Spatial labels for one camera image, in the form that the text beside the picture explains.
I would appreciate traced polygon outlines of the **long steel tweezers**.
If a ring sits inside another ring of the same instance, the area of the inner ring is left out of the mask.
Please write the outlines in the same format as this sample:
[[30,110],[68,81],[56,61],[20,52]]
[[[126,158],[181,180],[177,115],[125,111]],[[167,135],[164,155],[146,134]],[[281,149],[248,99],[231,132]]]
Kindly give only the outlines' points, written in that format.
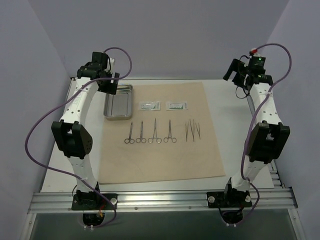
[[193,142],[195,141],[195,127],[196,127],[196,124],[195,124],[195,120],[193,119],[192,121],[189,120],[190,122],[190,129],[191,129],[191,134],[192,134],[192,140]]

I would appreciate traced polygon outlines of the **steel forceps clamp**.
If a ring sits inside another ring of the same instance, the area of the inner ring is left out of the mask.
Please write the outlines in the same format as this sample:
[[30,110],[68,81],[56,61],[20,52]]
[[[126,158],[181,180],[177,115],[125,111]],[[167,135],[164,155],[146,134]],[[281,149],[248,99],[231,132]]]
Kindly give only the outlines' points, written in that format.
[[168,143],[169,141],[171,141],[172,143],[176,143],[177,142],[177,138],[172,136],[172,124],[171,124],[171,120],[169,120],[168,123],[168,136],[163,138],[163,141],[165,143]]

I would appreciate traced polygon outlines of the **stainless steel instrument tray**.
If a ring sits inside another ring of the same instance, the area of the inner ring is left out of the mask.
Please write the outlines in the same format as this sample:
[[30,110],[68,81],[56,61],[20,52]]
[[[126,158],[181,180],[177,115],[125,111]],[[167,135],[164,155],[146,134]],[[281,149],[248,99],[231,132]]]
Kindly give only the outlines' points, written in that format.
[[129,120],[133,115],[133,85],[120,84],[116,94],[105,95],[103,115],[109,121]]

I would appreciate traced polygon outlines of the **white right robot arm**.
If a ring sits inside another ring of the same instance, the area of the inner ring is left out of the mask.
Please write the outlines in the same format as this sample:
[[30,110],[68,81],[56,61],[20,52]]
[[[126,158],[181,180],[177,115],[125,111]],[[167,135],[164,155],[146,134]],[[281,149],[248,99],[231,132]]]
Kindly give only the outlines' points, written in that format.
[[223,77],[228,80],[235,72],[232,82],[246,93],[252,113],[240,169],[229,179],[222,193],[223,203],[230,207],[246,200],[259,172],[280,156],[291,133],[276,109],[272,90],[274,83],[272,77],[265,74],[265,60],[262,56],[252,56],[248,63],[233,59]]

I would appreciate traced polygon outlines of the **long steel needle holder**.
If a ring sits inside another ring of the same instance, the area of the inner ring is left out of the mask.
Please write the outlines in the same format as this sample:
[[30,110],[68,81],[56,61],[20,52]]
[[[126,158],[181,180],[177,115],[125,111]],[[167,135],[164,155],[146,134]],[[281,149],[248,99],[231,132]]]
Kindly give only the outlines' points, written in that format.
[[152,144],[153,142],[156,142],[157,144],[160,144],[162,142],[162,139],[158,137],[157,134],[157,119],[154,119],[154,127],[153,127],[153,135],[152,137],[148,138],[148,143]]

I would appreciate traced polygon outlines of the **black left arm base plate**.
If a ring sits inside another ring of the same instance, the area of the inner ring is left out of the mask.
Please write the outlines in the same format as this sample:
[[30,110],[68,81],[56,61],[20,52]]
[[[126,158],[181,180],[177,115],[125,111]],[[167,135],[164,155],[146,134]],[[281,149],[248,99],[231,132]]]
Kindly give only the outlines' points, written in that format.
[[118,195],[116,193],[103,193],[111,203],[94,192],[77,192],[73,196],[71,209],[73,211],[113,210],[117,208]]

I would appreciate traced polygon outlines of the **beige cloth wrap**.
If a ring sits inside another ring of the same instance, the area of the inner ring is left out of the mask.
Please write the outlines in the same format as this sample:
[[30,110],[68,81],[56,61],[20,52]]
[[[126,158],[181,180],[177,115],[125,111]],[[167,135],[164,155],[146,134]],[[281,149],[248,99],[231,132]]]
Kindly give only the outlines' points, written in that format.
[[[160,110],[139,110],[140,102],[161,102]],[[187,102],[187,110],[166,110],[166,102]],[[148,143],[154,122],[161,143]],[[171,120],[172,136],[165,143]],[[196,125],[194,141],[191,122]],[[134,144],[125,144],[133,122]],[[136,143],[143,122],[146,143]],[[189,123],[186,142],[185,124]],[[129,184],[189,180],[225,175],[204,85],[200,82],[136,85],[133,87],[133,114],[127,120],[106,120],[103,124],[98,182]]]

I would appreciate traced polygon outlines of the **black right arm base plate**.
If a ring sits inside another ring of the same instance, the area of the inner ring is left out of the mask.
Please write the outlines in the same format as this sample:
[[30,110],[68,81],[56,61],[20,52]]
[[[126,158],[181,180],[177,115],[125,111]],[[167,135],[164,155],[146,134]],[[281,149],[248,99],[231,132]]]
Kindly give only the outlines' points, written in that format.
[[248,191],[209,191],[206,193],[206,198],[209,208],[249,208],[253,206]]

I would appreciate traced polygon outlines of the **white suture packet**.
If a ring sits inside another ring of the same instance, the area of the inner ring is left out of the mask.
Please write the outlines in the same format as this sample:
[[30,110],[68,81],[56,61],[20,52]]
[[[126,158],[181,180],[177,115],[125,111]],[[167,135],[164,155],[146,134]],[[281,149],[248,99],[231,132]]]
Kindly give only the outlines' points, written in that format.
[[180,101],[180,102],[167,101],[165,107],[167,111],[187,110],[188,102],[187,101]]

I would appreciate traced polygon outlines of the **short steel tweezers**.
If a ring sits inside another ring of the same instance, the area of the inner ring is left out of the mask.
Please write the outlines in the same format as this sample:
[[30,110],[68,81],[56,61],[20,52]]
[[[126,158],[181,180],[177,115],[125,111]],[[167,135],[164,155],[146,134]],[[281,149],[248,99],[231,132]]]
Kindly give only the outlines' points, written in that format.
[[201,128],[200,128],[200,124],[199,123],[196,123],[196,130],[197,130],[197,134],[198,134],[198,137],[199,139],[201,139]]

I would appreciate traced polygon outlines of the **green suture packet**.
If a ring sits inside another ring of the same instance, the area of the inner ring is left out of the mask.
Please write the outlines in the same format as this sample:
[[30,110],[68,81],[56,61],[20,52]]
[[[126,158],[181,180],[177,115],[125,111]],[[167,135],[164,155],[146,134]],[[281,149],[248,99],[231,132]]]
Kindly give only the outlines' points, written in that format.
[[141,101],[139,103],[138,109],[141,111],[160,111],[161,102],[160,101]]

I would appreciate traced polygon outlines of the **steel surgical scissors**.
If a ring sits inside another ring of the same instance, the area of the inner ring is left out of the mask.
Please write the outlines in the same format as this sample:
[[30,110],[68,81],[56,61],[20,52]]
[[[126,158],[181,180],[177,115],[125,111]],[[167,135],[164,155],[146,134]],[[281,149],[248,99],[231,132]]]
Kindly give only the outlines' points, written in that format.
[[139,144],[139,143],[143,143],[143,144],[144,144],[144,143],[147,142],[147,139],[144,137],[144,123],[143,123],[143,121],[142,121],[141,124],[140,124],[140,134],[139,134],[139,137],[136,138],[135,142],[136,142],[137,144]]
[[124,140],[125,144],[134,144],[135,143],[135,140],[132,138],[132,133],[133,133],[133,122],[131,122],[131,124],[130,124],[129,135]]

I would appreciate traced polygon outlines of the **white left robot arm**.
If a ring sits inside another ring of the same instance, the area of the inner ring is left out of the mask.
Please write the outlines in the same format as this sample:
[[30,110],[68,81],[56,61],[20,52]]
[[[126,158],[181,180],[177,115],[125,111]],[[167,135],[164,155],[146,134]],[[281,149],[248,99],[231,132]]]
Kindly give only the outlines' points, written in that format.
[[51,125],[51,130],[58,149],[69,160],[73,173],[80,178],[76,180],[76,194],[83,197],[83,204],[90,210],[100,206],[101,197],[92,189],[99,190],[99,185],[94,177],[89,154],[93,147],[93,138],[85,128],[86,117],[92,99],[96,92],[116,94],[118,81],[95,81],[86,85],[91,80],[111,78],[111,58],[104,52],[93,52],[90,62],[81,66],[77,71],[74,93],[79,93],[62,115],[59,121]]

